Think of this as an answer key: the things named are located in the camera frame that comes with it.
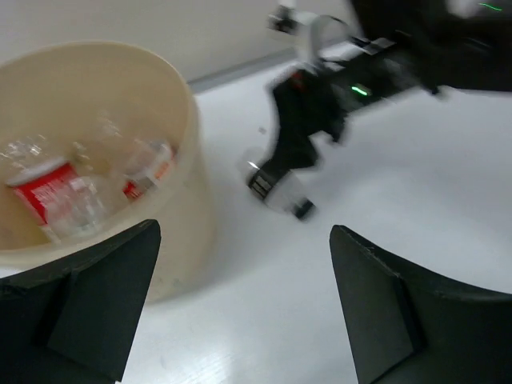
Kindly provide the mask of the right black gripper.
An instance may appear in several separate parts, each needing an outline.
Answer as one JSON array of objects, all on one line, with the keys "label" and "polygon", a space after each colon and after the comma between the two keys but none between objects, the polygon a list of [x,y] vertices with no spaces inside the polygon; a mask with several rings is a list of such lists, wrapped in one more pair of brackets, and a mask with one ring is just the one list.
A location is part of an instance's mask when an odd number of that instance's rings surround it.
[{"label": "right black gripper", "polygon": [[[327,58],[311,48],[311,128],[342,132],[349,114],[416,86],[414,51],[408,41],[361,41],[348,58]],[[310,74],[294,71],[274,85],[276,137],[262,170],[277,180],[290,170],[316,166],[304,97]]]}]

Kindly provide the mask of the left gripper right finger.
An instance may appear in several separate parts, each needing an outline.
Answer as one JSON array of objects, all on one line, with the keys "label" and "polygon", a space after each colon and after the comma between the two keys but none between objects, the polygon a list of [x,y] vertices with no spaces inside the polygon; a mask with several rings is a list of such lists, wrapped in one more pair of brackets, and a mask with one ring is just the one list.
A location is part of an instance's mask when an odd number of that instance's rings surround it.
[{"label": "left gripper right finger", "polygon": [[360,383],[508,383],[511,296],[445,277],[346,226],[330,252]]}]

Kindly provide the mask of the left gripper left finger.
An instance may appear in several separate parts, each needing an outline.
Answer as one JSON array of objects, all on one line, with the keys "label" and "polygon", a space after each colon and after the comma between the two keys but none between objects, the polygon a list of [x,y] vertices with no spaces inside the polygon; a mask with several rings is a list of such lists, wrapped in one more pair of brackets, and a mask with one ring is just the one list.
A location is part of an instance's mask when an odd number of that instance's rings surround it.
[{"label": "left gripper left finger", "polygon": [[157,221],[1,280],[3,383],[123,378],[161,245]]}]

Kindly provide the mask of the small bottle black label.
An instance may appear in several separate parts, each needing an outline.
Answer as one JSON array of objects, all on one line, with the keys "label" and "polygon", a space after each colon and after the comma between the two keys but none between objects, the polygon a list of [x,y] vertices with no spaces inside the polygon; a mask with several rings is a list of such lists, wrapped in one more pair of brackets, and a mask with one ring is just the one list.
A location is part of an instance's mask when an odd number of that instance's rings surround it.
[{"label": "small bottle black label", "polygon": [[247,149],[237,168],[252,195],[276,212],[291,214],[304,221],[316,208],[306,196],[306,189],[289,169],[275,165],[263,148]]}]

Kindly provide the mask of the large red label bottle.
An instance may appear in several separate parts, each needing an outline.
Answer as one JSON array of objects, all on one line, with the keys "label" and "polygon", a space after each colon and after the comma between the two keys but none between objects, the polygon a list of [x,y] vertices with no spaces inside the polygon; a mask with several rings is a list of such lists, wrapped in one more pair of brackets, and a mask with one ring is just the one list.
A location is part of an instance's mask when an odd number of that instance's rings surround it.
[{"label": "large red label bottle", "polygon": [[103,180],[79,175],[64,157],[17,170],[5,184],[52,242],[92,234],[111,213]]}]

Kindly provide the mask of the small red label cola bottle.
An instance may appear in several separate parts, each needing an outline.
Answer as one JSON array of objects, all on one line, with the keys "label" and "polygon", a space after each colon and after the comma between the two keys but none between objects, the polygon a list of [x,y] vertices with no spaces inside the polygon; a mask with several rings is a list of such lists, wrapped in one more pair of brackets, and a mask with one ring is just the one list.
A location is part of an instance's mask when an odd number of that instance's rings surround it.
[{"label": "small red label cola bottle", "polygon": [[174,166],[175,151],[165,139],[138,140],[122,163],[124,195],[131,201],[159,188]]}]

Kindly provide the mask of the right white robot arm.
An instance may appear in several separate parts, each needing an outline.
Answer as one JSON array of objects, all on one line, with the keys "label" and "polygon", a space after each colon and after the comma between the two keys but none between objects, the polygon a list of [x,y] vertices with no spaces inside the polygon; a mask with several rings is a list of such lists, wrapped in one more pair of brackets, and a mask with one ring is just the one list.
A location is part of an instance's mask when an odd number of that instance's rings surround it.
[{"label": "right white robot arm", "polygon": [[269,27],[291,35],[299,66],[271,89],[278,132],[262,170],[281,178],[318,161],[311,137],[340,142],[348,116],[414,87],[438,95],[444,86],[511,90],[511,4],[478,2],[462,17],[444,1],[354,1],[360,32],[346,29],[358,48],[349,59],[320,52],[328,14],[303,12],[280,1]]}]

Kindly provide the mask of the beige round paper bin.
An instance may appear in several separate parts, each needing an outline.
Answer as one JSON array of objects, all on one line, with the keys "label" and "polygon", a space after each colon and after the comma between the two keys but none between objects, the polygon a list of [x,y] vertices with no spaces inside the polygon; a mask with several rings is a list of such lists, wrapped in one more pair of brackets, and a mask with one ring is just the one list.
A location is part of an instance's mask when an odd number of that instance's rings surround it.
[{"label": "beige round paper bin", "polygon": [[138,109],[178,147],[163,185],[113,216],[103,232],[53,244],[8,191],[1,192],[1,266],[25,270],[99,243],[142,220],[156,219],[162,240],[147,294],[157,302],[181,294],[206,270],[217,229],[200,145],[200,119],[184,78],[158,55],[117,42],[51,46],[1,65],[1,137],[82,137],[100,107]]}]

